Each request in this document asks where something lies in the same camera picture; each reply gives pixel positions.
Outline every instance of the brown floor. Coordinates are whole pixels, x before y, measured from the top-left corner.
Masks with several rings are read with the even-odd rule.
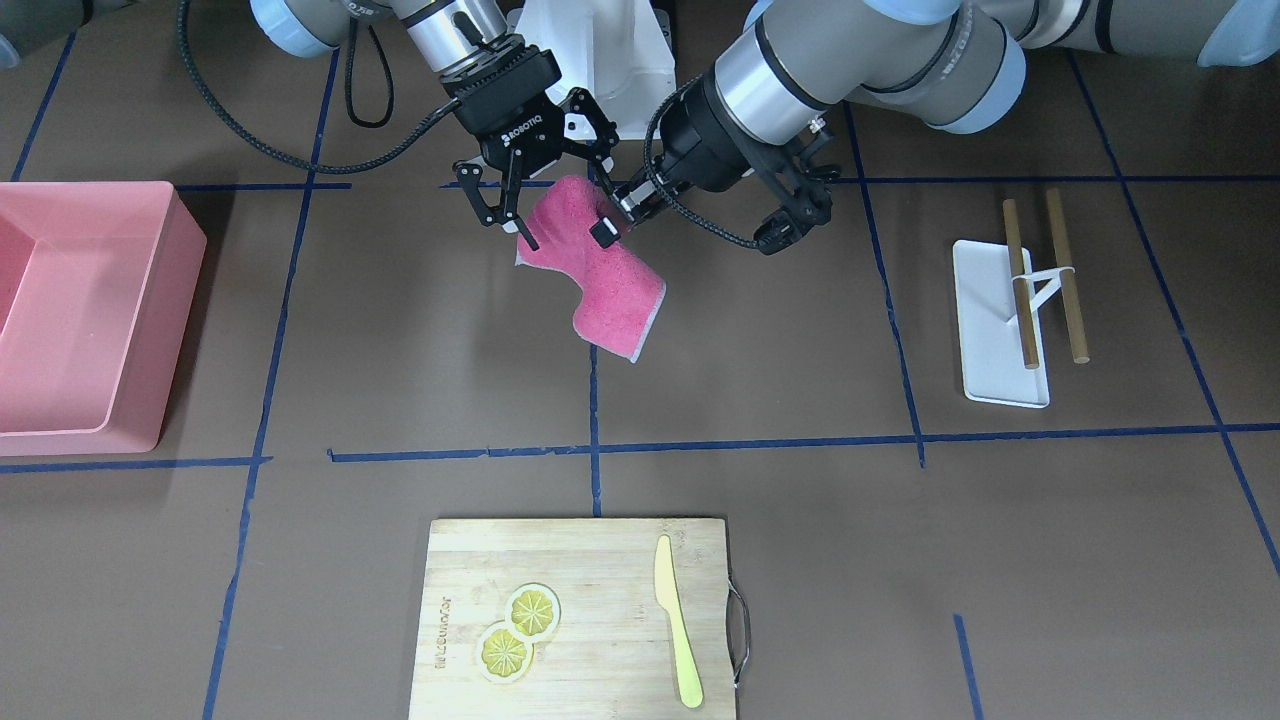
[[[684,5],[689,77],[745,3]],[[671,213],[628,241],[668,282],[631,365],[440,187],[475,152],[457,123],[308,177],[204,106],[170,15],[0,74],[0,169],[169,179],[210,240],[160,447],[0,464],[0,717],[403,719],[429,523],[593,512],[727,519],[744,720],[1276,716],[1276,60],[1036,51],[973,137],[836,109],[846,179],[803,243],[764,258]],[[193,24],[225,104],[302,155],[371,156],[443,97],[393,26],[397,117],[371,132],[246,3]],[[1052,405],[972,402],[951,243],[1001,241],[1015,197],[1047,258],[1051,186],[1093,361],[1050,305]],[[768,201],[690,199],[740,232]]]

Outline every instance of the black cable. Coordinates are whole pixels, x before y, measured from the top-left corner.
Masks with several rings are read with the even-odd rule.
[[[672,92],[666,100],[662,101],[662,105],[658,105],[658,109],[654,110],[653,117],[649,118],[649,127],[645,129],[644,133],[644,172],[645,176],[649,178],[649,182],[653,183],[653,188],[658,193],[658,196],[662,197],[662,200],[669,208],[684,215],[686,220],[694,223],[695,225],[703,228],[704,231],[712,234],[719,236],[732,242],[733,245],[746,247],[748,250],[759,250],[760,243],[756,242],[755,240],[746,240],[744,237],[739,237],[731,233],[730,231],[722,228],[721,225],[713,223],[712,220],[708,220],[707,218],[699,215],[698,213],[694,213],[689,208],[685,208],[680,202],[680,200],[677,200],[676,196],[672,195],[666,188],[662,181],[658,179],[658,169],[654,168],[653,164],[653,135],[658,129],[658,122],[662,119],[663,115],[667,114],[667,110],[669,110],[671,106],[675,105],[676,99],[684,95],[685,91],[692,87],[694,83],[701,79],[701,77],[703,76],[695,77],[694,79],[686,82],[684,87],[681,87],[676,92]]]
[[[396,111],[396,81],[392,79],[392,65],[387,61],[387,53],[383,51],[383,44],[378,40],[374,26],[369,26],[369,37],[374,41],[374,50],[378,50],[378,61],[383,64],[383,74],[387,77],[387,111],[383,113],[383,119],[371,122],[356,114],[356,105],[351,99],[351,78],[356,70],[356,42],[360,40],[360,22],[352,18],[351,26],[347,28],[347,73],[344,78],[347,117],[351,118],[352,123],[362,128],[378,129],[390,122],[392,113]]]
[[[461,105],[458,99],[454,97],[448,102],[445,102],[444,105],[436,108],[435,110],[431,111],[431,114],[422,118],[422,120],[417,123],[417,127],[413,128],[413,132],[408,133],[408,137],[402,140],[399,145],[392,147],[384,155],[374,158],[372,160],[356,163],[353,165],[321,165],[319,163],[310,163],[307,160],[303,160],[302,158],[297,158],[282,150],[276,150],[275,147],[271,147],[270,145],[259,140],[256,136],[253,136],[253,133],[244,129],[244,126],[239,124],[236,120],[236,118],[233,118],[232,114],[228,113],[225,108],[223,108],[221,102],[219,102],[218,99],[214,97],[214,92],[209,90],[209,85],[205,82],[205,78],[200,74],[200,70],[196,69],[196,60],[191,55],[191,38],[187,36],[187,24],[188,24],[187,20],[189,14],[191,14],[191,0],[178,0],[178,24],[177,24],[178,55],[182,58],[182,64],[187,69],[187,74],[191,76],[191,82],[193,82],[196,85],[196,90],[200,91],[200,96],[205,99],[205,102],[207,102],[209,106],[214,110],[214,114],[216,114],[218,118],[227,124],[227,127],[232,128],[232,132],[238,135],[241,140],[253,146],[253,149],[257,150],[259,152],[262,152],[264,155],[279,160],[282,163],[293,165],[294,168],[328,176],[349,176],[353,173],[362,173],[365,170],[371,170],[380,165],[385,165],[387,163],[394,160],[402,152],[408,150],[411,145],[413,145],[415,142],[419,141],[419,138],[426,135],[426,131],[431,129],[431,127],[434,127],[436,123],[448,117],[449,113],[457,110],[458,105]]]

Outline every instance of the robotiq logo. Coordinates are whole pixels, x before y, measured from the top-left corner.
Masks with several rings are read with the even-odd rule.
[[[511,128],[511,132],[502,133],[502,146],[503,147],[511,147],[511,141],[512,140],[516,140],[517,137],[525,135],[529,131],[529,128],[536,126],[540,122],[543,122],[543,117],[540,114],[539,115],[534,115],[532,118],[529,118],[527,120],[525,120],[525,122],[520,123],[518,126]]]
[[[347,9],[351,10],[353,15],[372,15],[375,13],[372,8],[367,8],[353,0],[347,0]]]

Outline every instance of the wooden chopstick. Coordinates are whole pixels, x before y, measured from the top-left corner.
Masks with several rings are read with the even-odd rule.
[[[1046,193],[1048,201],[1048,227],[1053,236],[1053,259],[1057,265],[1071,265],[1071,246],[1066,241],[1066,217],[1062,214],[1062,195],[1056,187]],[[1080,291],[1075,284],[1075,270],[1062,272],[1062,306],[1066,309],[1066,337],[1071,342],[1071,356],[1078,365],[1089,361],[1089,343],[1084,338],[1084,315],[1080,314]]]
[[[1018,229],[1018,204],[1005,200],[1005,238],[1009,243],[1009,272],[1011,277],[1027,273],[1023,264],[1023,234]],[[1039,369],[1039,351],[1036,347],[1036,325],[1032,322],[1032,283],[1027,279],[1014,281],[1014,306],[1018,309],[1018,333],[1023,341],[1023,366],[1028,370]]]

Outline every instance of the white tray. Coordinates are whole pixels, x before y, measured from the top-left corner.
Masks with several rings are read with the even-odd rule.
[[[991,242],[956,241],[952,247],[956,283],[956,315],[960,322],[960,365],[964,393],[978,402],[1048,406],[1048,373],[1039,315],[1033,313],[1036,347],[1041,365],[1023,365],[1021,342],[1015,316],[1014,284],[1009,274],[1009,249]],[[1032,254],[1023,249],[1023,266],[1032,266]]]

